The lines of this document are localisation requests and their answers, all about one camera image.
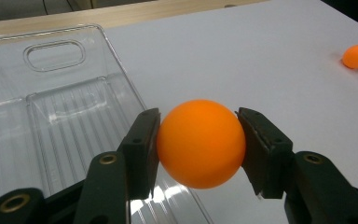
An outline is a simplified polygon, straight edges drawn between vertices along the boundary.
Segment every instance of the white table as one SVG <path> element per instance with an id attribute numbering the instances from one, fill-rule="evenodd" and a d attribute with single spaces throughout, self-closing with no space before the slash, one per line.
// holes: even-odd
<path id="1" fill-rule="evenodd" d="M 258 110 L 358 188 L 358 70 L 340 62 L 357 22 L 318 0 L 271 0 L 106 32 L 149 108 L 208 98 Z M 214 223 L 287 223 L 283 200 L 257 199 L 242 169 L 197 193 Z"/>

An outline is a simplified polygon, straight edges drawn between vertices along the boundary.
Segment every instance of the orange ball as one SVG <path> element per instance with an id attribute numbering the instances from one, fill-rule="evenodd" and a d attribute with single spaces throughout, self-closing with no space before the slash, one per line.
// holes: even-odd
<path id="1" fill-rule="evenodd" d="M 358 68 L 358 45 L 352 46 L 345 51 L 342 62 L 349 68 Z"/>
<path id="2" fill-rule="evenodd" d="M 245 156 L 245 134 L 237 117 L 209 100 L 174 108 L 162 121 L 158 157 L 179 183 L 209 189 L 229 180 Z"/>

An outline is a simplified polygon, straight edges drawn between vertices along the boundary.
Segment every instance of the transparent plastic tray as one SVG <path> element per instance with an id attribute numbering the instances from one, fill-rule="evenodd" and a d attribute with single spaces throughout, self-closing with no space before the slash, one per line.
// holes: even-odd
<path id="1" fill-rule="evenodd" d="M 45 197 L 116 150 L 145 106 L 98 25 L 0 36 L 0 196 Z M 159 167 L 155 197 L 131 202 L 132 223 L 210 223 L 197 195 Z"/>

